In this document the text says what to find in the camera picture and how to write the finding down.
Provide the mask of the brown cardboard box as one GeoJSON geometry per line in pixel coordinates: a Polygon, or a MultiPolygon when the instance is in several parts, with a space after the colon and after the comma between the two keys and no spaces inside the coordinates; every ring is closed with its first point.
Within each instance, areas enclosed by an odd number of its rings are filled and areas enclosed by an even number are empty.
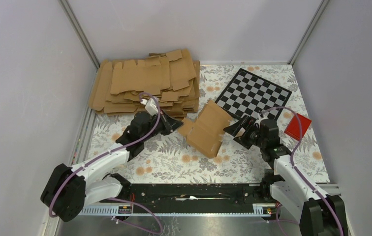
{"type": "Polygon", "coordinates": [[[222,144],[224,128],[230,125],[233,118],[214,101],[209,100],[195,121],[182,120],[178,132],[185,137],[186,143],[205,157],[212,159],[218,154],[222,144]]]}

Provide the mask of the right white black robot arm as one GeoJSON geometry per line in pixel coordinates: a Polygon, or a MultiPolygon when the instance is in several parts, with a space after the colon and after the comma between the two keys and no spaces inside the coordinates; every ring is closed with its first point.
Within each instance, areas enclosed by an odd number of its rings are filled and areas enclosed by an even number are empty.
{"type": "Polygon", "coordinates": [[[303,236],[347,236],[345,204],[331,195],[296,167],[294,153],[281,143],[277,122],[265,116],[243,116],[224,128],[234,141],[249,149],[260,149],[263,160],[275,171],[260,183],[260,198],[274,200],[298,221],[303,236]]]}

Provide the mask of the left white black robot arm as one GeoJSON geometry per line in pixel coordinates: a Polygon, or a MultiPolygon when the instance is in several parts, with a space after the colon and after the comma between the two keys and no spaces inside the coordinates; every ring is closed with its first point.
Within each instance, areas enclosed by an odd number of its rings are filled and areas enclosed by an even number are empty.
{"type": "Polygon", "coordinates": [[[130,125],[103,154],[72,166],[57,165],[41,193],[41,202],[48,207],[51,217],[68,222],[93,203],[108,198],[126,201],[130,196],[129,182],[108,172],[138,156],[150,138],[169,135],[182,125],[182,121],[164,111],[157,115],[135,114],[130,125]]]}

